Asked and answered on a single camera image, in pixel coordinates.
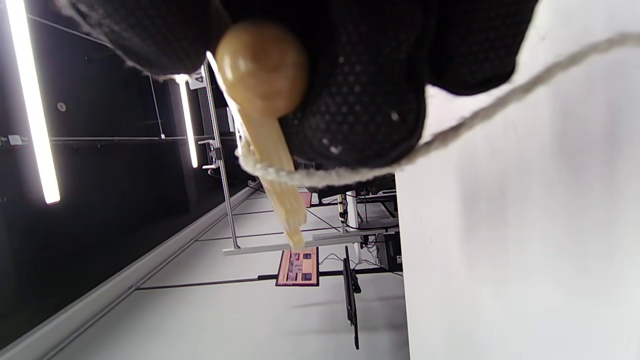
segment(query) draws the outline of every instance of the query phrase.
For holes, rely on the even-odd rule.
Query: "black glove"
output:
[[[418,143],[424,86],[458,95],[506,82],[536,0],[57,0],[131,65],[190,74],[231,25],[277,22],[310,61],[303,102],[280,119],[291,154],[323,168],[382,167]]]

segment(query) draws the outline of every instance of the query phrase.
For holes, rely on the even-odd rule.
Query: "wooden handle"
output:
[[[253,116],[286,115],[307,90],[304,48],[277,24],[251,21],[232,26],[218,44],[216,61],[229,96]]]
[[[278,118],[290,113],[307,89],[307,57],[286,29],[268,22],[232,26],[216,50],[219,80],[238,105],[244,134],[256,156],[272,167],[294,170]],[[295,186],[262,181],[293,248],[303,247],[307,211]]]

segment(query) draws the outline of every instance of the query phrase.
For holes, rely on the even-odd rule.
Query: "ceiling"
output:
[[[223,202],[220,180],[191,167],[177,85],[127,68],[70,29],[46,1],[29,1],[33,49],[61,202],[47,206],[4,7],[0,7],[0,348]],[[196,91],[194,132],[204,134]],[[90,137],[143,137],[96,140]],[[246,186],[223,141],[232,191]],[[198,148],[204,165],[207,153]]]

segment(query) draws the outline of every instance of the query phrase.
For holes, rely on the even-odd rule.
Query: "computer tower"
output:
[[[400,232],[380,234],[376,237],[378,263],[389,271],[402,271],[402,249],[400,248]]]

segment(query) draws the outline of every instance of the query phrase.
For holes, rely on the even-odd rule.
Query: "desk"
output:
[[[542,1],[513,81],[639,16],[638,1]],[[432,91],[427,132],[503,90]],[[639,50],[562,75],[396,180],[412,359],[637,359]]]

